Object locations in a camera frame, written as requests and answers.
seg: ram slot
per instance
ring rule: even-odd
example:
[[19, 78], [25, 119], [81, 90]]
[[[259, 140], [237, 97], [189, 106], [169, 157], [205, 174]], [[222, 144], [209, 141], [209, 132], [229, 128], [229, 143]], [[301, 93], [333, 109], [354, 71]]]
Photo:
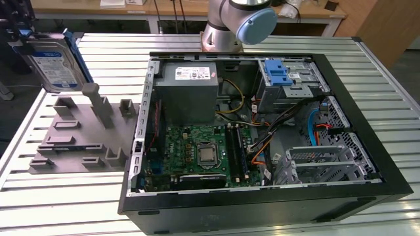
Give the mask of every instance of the ram slot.
[[243, 141], [241, 139], [241, 130], [235, 126], [227, 126], [226, 133], [226, 146], [229, 153], [229, 162], [231, 170], [231, 179], [234, 182], [249, 178], [249, 169], [246, 161], [246, 152], [243, 147]]

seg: wooden desk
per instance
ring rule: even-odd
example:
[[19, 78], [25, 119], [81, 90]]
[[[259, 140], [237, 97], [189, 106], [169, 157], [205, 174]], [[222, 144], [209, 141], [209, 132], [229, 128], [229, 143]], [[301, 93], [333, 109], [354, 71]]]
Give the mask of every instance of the wooden desk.
[[[207, 16], [209, 15], [209, 1], [210, 0], [183, 0], [185, 13], [187, 16]], [[174, 5], [170, 0], [157, 0], [159, 13], [162, 15], [174, 15]], [[307, 0], [301, 6], [301, 15], [303, 18], [346, 18], [347, 14], [341, 7], [335, 11], [325, 9], [327, 0], [321, 0], [321, 7], [318, 7], [313, 0]], [[274, 7], [277, 13], [281, 12], [282, 6]], [[157, 15], [155, 4], [151, 5], [150, 14]], [[182, 8], [179, 1], [177, 1], [177, 14], [182, 15]]]
[[[101, 0], [33, 0], [33, 7], [39, 19], [87, 19], [87, 20], [147, 20], [151, 33], [159, 33], [158, 11], [154, 0], [145, 5], [127, 5], [126, 8], [101, 9]], [[162, 20], [175, 20], [174, 5], [170, 0], [157, 0]], [[327, 0], [321, 0], [318, 7], [313, 1], [301, 6], [302, 23], [326, 24], [323, 36], [334, 36], [346, 12], [338, 7], [337, 11], [325, 9]], [[183, 0], [187, 21], [207, 21], [209, 0]], [[282, 7], [274, 8], [279, 13]], [[177, 1], [178, 19], [182, 19], [182, 9]], [[295, 23], [297, 19], [279, 17], [281, 23]]]
[[61, 14], [149, 14], [153, 0], [145, 5], [126, 5], [125, 8], [101, 9], [101, 0], [31, 0], [33, 8], [39, 15], [41, 13]]

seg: metal rail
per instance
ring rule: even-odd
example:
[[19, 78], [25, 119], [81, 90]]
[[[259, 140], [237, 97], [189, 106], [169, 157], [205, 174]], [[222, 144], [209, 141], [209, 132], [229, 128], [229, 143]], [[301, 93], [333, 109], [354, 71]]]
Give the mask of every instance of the metal rail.
[[[110, 102], [141, 101], [151, 51], [199, 51], [198, 35], [86, 34], [81, 52]], [[367, 47], [351, 38], [274, 36], [246, 52], [322, 53], [350, 90], [415, 193], [346, 220], [201, 233], [201, 235], [420, 234], [420, 110]], [[67, 92], [77, 103], [90, 103]], [[43, 91], [0, 161], [2, 235], [139, 235], [119, 216], [123, 172], [33, 175], [27, 172], [55, 110], [57, 94]]]

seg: blue cable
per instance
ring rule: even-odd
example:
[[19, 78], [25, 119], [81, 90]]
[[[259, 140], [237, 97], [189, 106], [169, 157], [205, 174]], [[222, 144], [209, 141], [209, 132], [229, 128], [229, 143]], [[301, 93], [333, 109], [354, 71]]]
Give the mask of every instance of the blue cable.
[[314, 135], [314, 116], [315, 113], [318, 113], [321, 111], [321, 109], [315, 109], [311, 114], [310, 114], [310, 118], [309, 118], [309, 135], [310, 135], [310, 140], [313, 143], [313, 146], [317, 146], [317, 139], [315, 139], [315, 135]]

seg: blue drive bracket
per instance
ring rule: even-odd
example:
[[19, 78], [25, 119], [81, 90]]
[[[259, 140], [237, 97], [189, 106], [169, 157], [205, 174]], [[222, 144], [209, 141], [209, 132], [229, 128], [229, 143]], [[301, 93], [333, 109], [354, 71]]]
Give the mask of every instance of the blue drive bracket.
[[289, 68], [281, 60], [266, 60], [266, 72], [273, 86], [291, 86], [294, 81], [289, 77]]

